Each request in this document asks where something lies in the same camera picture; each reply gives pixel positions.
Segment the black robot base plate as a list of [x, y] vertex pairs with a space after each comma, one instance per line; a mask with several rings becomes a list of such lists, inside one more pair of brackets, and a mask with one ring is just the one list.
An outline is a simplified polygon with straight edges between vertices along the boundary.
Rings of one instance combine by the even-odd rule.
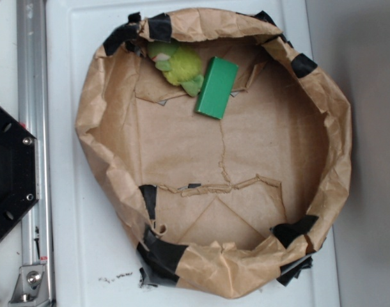
[[0, 106], [0, 243], [38, 201], [35, 145]]

